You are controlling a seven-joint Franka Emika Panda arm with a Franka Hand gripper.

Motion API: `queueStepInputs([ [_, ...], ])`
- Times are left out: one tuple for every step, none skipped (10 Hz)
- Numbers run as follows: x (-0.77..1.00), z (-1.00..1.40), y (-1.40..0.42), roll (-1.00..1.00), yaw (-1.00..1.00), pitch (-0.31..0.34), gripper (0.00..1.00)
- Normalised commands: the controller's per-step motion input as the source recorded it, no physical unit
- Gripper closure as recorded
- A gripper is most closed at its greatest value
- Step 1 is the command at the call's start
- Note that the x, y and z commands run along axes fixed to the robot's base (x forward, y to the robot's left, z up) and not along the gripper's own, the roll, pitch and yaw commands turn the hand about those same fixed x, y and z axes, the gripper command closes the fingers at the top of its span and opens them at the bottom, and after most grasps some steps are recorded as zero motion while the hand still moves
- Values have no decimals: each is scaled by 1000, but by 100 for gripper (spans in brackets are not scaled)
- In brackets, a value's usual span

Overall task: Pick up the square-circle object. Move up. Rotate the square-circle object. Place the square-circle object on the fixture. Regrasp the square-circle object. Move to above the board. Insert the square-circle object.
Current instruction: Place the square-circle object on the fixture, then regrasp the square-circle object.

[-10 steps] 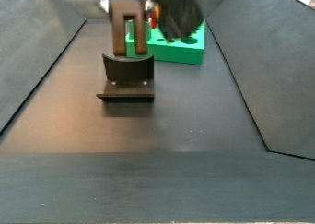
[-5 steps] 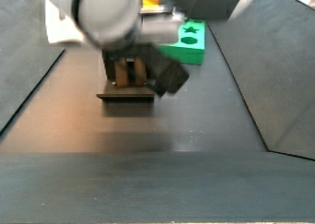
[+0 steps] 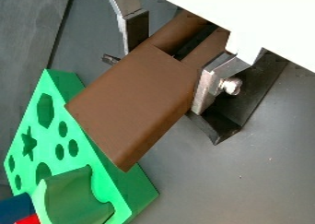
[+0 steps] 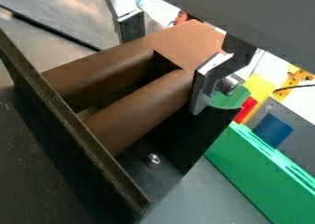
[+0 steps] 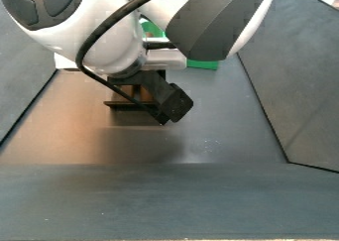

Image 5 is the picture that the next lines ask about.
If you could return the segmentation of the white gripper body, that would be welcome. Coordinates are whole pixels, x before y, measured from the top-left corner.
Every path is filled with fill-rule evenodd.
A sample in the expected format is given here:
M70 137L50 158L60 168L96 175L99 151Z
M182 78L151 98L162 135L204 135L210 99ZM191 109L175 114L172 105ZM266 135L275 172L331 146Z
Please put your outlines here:
M80 48L67 47L55 53L58 68L86 67L88 70L128 70L131 68L175 68L187 66L187 58L168 39L127 40L94 44L82 58Z

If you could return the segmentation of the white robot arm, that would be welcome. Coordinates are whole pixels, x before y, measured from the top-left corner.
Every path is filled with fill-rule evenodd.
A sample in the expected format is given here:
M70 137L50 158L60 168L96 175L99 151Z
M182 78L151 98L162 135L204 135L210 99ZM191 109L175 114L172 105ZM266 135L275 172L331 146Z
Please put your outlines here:
M68 60L103 21L131 0L0 0L14 21L52 52ZM170 63L171 51L146 49L139 20L148 19L166 33L182 56L224 60L252 37L272 0L148 0L108 27L84 56L100 74L131 67Z

